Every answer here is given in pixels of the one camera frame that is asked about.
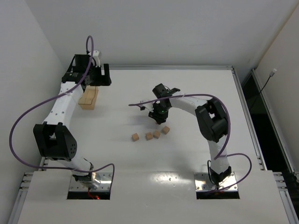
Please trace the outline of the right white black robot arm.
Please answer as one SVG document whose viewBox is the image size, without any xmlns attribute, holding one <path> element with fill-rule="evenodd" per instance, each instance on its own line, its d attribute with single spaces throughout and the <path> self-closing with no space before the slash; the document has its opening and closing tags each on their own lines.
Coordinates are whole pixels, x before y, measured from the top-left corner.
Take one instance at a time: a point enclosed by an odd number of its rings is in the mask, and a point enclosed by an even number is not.
<svg viewBox="0 0 299 224">
<path fill-rule="evenodd" d="M 157 124 L 166 122 L 168 111 L 178 108 L 194 115 L 197 119 L 202 136 L 208 141 L 211 164 L 210 181 L 219 186 L 231 174 L 231 166 L 226 156 L 229 121 L 220 101 L 215 98 L 209 100 L 194 96 L 180 97 L 180 89 L 167 89 L 158 84 L 152 90 L 160 101 L 149 104 L 149 117 Z"/>
</svg>

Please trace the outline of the wooden block tray box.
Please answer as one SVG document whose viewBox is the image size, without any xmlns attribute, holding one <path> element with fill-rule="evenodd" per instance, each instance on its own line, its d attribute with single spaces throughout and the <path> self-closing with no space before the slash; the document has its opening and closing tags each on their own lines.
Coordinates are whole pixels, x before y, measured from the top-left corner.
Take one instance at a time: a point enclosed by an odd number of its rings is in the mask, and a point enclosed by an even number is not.
<svg viewBox="0 0 299 224">
<path fill-rule="evenodd" d="M 97 86 L 87 86 L 78 105 L 83 110 L 94 110 L 99 89 Z"/>
</svg>

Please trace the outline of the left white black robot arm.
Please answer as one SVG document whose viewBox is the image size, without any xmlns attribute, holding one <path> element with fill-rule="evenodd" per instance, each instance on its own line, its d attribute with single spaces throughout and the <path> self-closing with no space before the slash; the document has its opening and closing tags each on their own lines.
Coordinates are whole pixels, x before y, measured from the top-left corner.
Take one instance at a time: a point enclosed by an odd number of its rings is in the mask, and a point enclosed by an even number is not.
<svg viewBox="0 0 299 224">
<path fill-rule="evenodd" d="M 75 181 L 91 189 L 100 186 L 100 175 L 93 171 L 93 164 L 79 153 L 77 141 L 69 128 L 75 107 L 93 110 L 99 87 L 111 85 L 109 65 L 101 65 L 100 57 L 98 50 L 73 57 L 62 77 L 60 97 L 43 123 L 36 124 L 33 129 L 41 156 L 70 168 Z"/>
</svg>

